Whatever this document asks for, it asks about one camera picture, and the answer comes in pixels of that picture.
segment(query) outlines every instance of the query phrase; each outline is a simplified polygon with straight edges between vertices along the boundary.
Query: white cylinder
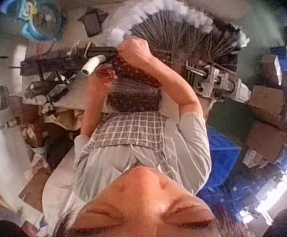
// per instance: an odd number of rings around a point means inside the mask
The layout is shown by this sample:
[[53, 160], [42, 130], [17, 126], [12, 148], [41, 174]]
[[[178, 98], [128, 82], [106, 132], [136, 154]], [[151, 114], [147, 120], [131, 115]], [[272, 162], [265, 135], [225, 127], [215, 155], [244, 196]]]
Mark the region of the white cylinder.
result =
[[96, 67], [106, 60], [104, 55], [98, 55], [96, 57], [90, 58], [89, 61], [81, 69], [82, 74], [89, 76], [91, 75]]

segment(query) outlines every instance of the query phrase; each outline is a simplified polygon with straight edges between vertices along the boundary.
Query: light blue shirt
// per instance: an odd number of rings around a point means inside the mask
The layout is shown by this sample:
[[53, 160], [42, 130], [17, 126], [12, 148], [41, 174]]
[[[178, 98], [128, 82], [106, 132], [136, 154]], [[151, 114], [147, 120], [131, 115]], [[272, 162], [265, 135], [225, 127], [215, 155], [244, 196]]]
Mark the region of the light blue shirt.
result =
[[[211, 172], [209, 142], [204, 118], [189, 112], [176, 124], [168, 119], [164, 127], [165, 157], [178, 183], [192, 194], [203, 188]], [[75, 160], [90, 138], [77, 136]], [[75, 193], [85, 202], [93, 200], [106, 186], [136, 163], [160, 172], [160, 160], [154, 150], [134, 145], [118, 145], [93, 149], [76, 168]]]

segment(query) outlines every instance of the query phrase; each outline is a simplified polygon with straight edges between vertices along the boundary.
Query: nose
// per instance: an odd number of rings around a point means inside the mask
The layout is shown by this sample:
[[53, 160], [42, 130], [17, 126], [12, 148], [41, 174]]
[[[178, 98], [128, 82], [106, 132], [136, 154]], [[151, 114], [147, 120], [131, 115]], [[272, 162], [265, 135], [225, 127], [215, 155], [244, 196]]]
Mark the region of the nose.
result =
[[163, 211], [167, 195], [160, 178], [156, 171], [147, 167], [136, 167], [125, 175], [122, 195], [132, 203], [134, 214], [151, 215]]
[[141, 196], [162, 190], [159, 176], [151, 168], [139, 166], [125, 175], [123, 181], [124, 192]]

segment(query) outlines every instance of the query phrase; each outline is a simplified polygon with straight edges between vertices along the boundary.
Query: woman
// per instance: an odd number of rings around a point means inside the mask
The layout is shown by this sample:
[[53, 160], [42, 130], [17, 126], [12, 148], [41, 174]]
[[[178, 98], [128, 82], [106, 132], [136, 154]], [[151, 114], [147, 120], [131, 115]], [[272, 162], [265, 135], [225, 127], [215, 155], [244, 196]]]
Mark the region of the woman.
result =
[[75, 193], [86, 204], [74, 224], [62, 219], [54, 236], [219, 236], [220, 224], [194, 195], [211, 171], [200, 102], [188, 83], [130, 37], [118, 49], [133, 67], [156, 78], [179, 105], [180, 121], [153, 112], [100, 120], [116, 79], [110, 65], [90, 77], [81, 135], [75, 139]]

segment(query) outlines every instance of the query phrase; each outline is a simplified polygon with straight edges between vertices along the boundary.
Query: workbench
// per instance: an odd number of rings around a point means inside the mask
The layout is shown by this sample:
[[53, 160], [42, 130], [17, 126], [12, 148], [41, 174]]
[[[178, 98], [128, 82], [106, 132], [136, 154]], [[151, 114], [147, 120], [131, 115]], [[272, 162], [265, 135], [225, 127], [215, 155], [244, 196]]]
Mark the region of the workbench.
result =
[[[108, 12], [108, 17], [102, 24], [103, 30], [107, 29], [110, 20], [118, 9], [121, 3], [113, 4], [101, 4], [95, 5], [93, 7], [100, 8]], [[84, 47], [88, 42], [93, 42], [96, 46], [106, 46], [106, 36], [105, 34], [99, 34], [97, 36], [88, 38], [84, 25], [77, 21], [86, 11], [87, 7], [80, 7], [69, 10], [66, 12], [67, 22], [63, 29], [63, 36], [61, 40], [54, 43], [51, 51], [71, 48], [76, 42], [80, 41], [79, 46]], [[36, 42], [30, 42], [26, 51], [26, 57], [34, 56]], [[45, 73], [44, 77], [47, 77], [51, 73]], [[33, 81], [39, 81], [38, 75], [24, 76], [22, 78], [22, 89], [23, 91], [29, 86]], [[61, 98], [58, 102], [54, 103], [55, 107], [74, 109], [74, 110], [85, 110], [87, 101], [87, 88], [88, 88], [88, 78], [83, 75], [78, 75], [73, 83], [69, 87], [69, 92], [66, 96]], [[165, 93], [162, 94], [163, 99], [161, 102], [161, 113], [174, 121], [179, 120], [179, 110], [177, 104]], [[38, 96], [35, 99], [23, 98], [24, 104], [31, 105], [43, 105], [46, 102], [44, 96]], [[210, 110], [211, 102], [208, 99], [201, 99], [201, 104], [204, 110], [204, 116], [207, 117]]]

